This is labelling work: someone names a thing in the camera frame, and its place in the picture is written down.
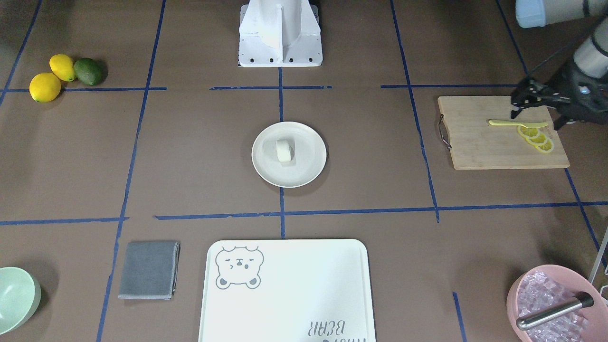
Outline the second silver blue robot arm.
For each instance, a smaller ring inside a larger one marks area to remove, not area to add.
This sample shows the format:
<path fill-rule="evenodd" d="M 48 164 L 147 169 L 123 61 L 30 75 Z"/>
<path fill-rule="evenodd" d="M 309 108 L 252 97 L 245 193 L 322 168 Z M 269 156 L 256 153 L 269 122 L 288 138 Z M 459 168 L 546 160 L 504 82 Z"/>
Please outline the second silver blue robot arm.
<path fill-rule="evenodd" d="M 564 123 L 607 123 L 607 2 L 605 0 L 517 0 L 515 18 L 521 28 L 540 28 L 597 17 L 582 34 L 582 44 L 545 82 L 529 72 L 511 93 L 511 118 L 523 110 L 547 106 Z"/>

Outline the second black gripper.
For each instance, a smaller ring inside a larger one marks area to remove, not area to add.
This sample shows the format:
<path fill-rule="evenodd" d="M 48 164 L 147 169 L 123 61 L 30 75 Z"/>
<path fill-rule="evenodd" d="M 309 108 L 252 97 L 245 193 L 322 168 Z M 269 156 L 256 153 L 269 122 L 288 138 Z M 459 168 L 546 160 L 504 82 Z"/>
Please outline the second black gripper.
<path fill-rule="evenodd" d="M 581 102 L 585 95 L 585 74 L 576 64 L 564 64 L 545 83 L 548 87 L 545 95 L 548 99 L 541 99 L 544 84 L 534 78 L 524 78 L 511 92 L 511 119 L 518 117 L 523 110 L 541 106 L 556 107 L 569 105 L 582 107 Z"/>

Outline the white robot base pillar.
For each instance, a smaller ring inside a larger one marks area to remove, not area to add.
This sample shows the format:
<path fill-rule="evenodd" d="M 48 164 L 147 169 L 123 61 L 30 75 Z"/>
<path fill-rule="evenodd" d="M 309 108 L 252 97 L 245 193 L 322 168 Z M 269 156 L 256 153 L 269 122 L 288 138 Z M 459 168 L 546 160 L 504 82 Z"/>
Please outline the white robot base pillar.
<path fill-rule="evenodd" d="M 319 67 L 321 20 L 315 0 L 250 0 L 240 8 L 239 67 Z"/>

